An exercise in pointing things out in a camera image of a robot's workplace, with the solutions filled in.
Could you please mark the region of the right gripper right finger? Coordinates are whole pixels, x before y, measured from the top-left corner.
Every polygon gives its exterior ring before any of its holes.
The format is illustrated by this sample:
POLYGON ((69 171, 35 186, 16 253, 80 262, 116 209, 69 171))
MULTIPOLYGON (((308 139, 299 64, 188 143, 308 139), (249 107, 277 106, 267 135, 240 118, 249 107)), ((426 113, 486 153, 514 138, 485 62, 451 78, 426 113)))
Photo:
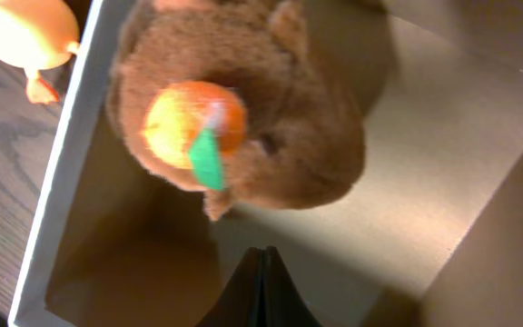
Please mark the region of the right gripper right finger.
POLYGON ((273 246, 264 250, 261 326, 321 327, 301 298, 280 253, 273 246))

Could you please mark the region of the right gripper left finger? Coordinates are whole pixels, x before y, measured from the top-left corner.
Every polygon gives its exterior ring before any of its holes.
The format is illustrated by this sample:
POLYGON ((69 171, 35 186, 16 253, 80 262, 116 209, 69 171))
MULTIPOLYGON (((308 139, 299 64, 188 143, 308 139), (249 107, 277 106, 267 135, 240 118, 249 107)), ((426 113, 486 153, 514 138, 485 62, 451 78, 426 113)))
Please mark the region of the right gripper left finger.
POLYGON ((262 250, 249 248, 214 306, 196 327, 257 327, 262 292, 262 250))

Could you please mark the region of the brown plush bear toy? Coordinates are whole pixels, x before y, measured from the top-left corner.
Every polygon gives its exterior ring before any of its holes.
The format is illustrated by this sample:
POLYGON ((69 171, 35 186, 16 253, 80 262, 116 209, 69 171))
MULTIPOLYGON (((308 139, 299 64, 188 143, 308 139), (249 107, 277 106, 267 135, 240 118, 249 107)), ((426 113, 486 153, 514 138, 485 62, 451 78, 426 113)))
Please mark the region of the brown plush bear toy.
POLYGON ((225 162, 227 186, 204 192, 219 220, 237 203, 304 210, 338 201, 360 179, 360 109, 317 54, 300 1, 138 1, 121 30, 105 111, 148 173, 188 192, 194 174, 160 160, 142 135, 163 88, 204 81, 235 93, 247 134, 225 162))

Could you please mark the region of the orange duck toy blue cap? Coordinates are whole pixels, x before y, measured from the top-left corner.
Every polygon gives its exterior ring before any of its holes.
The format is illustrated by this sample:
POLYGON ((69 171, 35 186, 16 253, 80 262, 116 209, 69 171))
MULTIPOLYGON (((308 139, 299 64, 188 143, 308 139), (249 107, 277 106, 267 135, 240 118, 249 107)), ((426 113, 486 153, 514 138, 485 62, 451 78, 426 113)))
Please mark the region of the orange duck toy blue cap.
POLYGON ((59 101, 42 76, 80 52, 80 28, 63 0, 0 0, 0 61, 24 70, 33 104, 59 101))

